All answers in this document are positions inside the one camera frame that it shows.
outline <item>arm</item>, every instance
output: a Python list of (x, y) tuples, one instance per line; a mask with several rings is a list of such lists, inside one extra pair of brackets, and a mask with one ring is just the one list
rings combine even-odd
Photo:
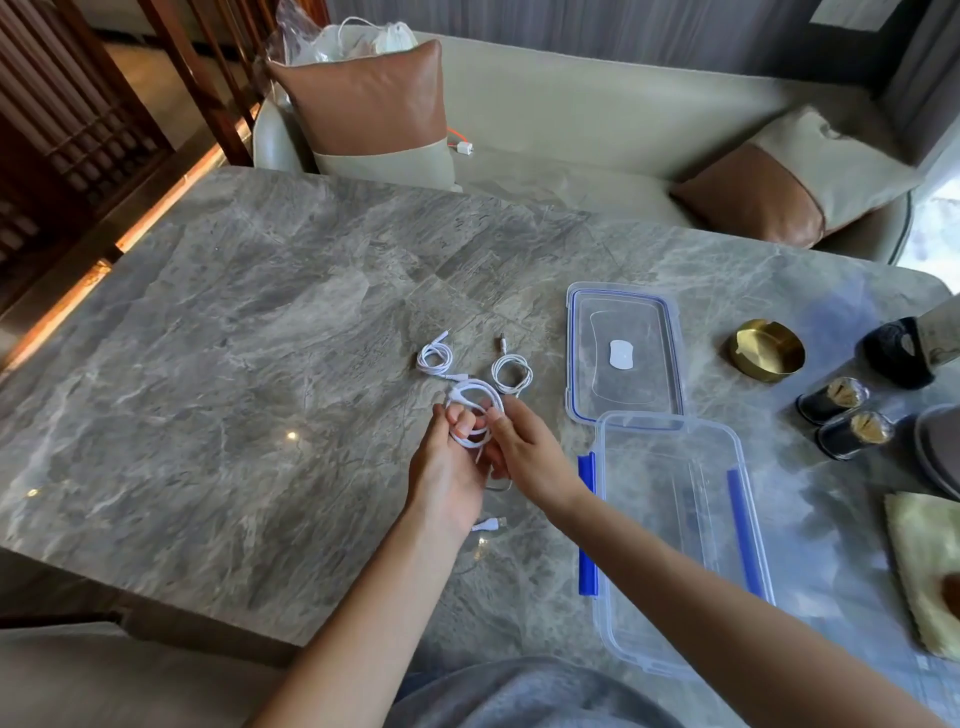
[(754, 728), (944, 728), (906, 692), (776, 607), (704, 569), (583, 486), (546, 424), (511, 400), (487, 413), (509, 472)]
[(251, 728), (383, 724), (483, 499), (486, 471), (448, 431), (435, 405), (402, 513)]

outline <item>black object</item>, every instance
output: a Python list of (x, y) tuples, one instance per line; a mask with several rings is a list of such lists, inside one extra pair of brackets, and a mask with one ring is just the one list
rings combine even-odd
[(863, 337), (863, 354), (879, 374), (903, 389), (923, 389), (933, 383), (920, 344), (917, 319), (891, 321)]
[(822, 425), (844, 412), (862, 406), (870, 398), (870, 390), (852, 376), (839, 376), (823, 388), (797, 397), (797, 411), (808, 422)]
[(890, 442), (894, 425), (877, 412), (852, 412), (837, 418), (817, 430), (817, 445), (834, 460), (850, 460), (854, 455), (874, 445)]

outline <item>hand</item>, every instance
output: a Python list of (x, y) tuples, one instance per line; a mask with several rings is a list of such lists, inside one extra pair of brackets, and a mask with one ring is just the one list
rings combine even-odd
[(493, 439), (484, 454), (493, 465), (493, 478), (510, 477), (548, 518), (559, 515), (576, 497), (589, 493), (587, 486), (530, 407), (516, 397), (504, 397), (503, 406), (505, 413), (487, 409)]
[(433, 419), (410, 460), (410, 481), (406, 508), (419, 508), (427, 521), (463, 541), (476, 523), (483, 505), (490, 462), (475, 463), (476, 450), (464, 448), (450, 437), (450, 429), (467, 437), (484, 425), (484, 418), (464, 411), (461, 404), (444, 413), (442, 404), (433, 405)]

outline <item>gold ashtray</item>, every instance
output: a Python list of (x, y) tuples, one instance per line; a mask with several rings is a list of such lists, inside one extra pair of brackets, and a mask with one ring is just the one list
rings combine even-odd
[(733, 364), (745, 375), (765, 382), (785, 379), (806, 362), (800, 338), (783, 324), (753, 319), (730, 337)]

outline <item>orange wire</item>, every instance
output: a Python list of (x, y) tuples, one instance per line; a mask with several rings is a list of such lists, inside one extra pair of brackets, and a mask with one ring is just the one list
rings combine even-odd
[(462, 135), (460, 132), (458, 132), (456, 129), (450, 129), (449, 127), (447, 127), (446, 130), (447, 130), (448, 132), (452, 133), (454, 136), (459, 136), (459, 137), (460, 137), (461, 139), (463, 139), (467, 144), (470, 143), (470, 140), (467, 139), (465, 136), (463, 136), (463, 135)]

